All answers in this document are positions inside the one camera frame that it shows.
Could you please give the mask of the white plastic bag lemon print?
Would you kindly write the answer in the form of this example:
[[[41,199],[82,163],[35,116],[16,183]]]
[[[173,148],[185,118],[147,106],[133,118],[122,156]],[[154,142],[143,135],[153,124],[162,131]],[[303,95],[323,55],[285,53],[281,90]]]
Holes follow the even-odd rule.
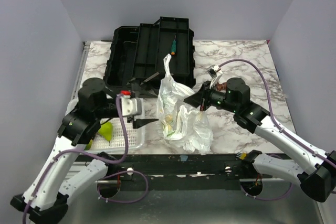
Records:
[[[184,102],[195,91],[174,80],[170,71],[171,59],[170,54],[163,59],[165,75],[160,83],[156,103],[159,132],[174,147],[206,155],[210,153],[213,142],[213,131],[207,114]]]

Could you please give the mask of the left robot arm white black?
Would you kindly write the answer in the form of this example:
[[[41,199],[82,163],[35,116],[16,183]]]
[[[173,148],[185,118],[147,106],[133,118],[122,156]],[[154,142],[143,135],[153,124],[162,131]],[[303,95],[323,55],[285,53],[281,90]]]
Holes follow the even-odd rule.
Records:
[[[59,223],[70,203],[99,179],[119,179],[133,175],[121,168],[129,151],[126,123],[138,129],[154,122],[142,119],[141,96],[145,91],[137,83],[125,88],[108,88],[100,78],[89,78],[77,97],[68,104],[67,114],[57,132],[54,146],[34,182],[10,205],[22,212],[22,222]],[[104,124],[102,119],[119,118],[124,136],[124,154],[116,159],[105,152],[93,154],[85,149]]]

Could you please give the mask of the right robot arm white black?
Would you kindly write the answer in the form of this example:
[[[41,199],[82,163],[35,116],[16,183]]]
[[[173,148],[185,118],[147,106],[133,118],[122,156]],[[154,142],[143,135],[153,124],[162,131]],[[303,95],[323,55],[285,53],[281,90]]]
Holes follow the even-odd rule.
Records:
[[[335,189],[335,151],[330,153],[305,141],[280,124],[269,111],[250,99],[250,88],[241,78],[230,78],[225,92],[202,84],[184,102],[205,111],[213,106],[232,112],[234,121],[284,152],[289,160],[253,150],[243,158],[241,171],[249,178],[270,175],[293,183],[311,199],[325,202]]]

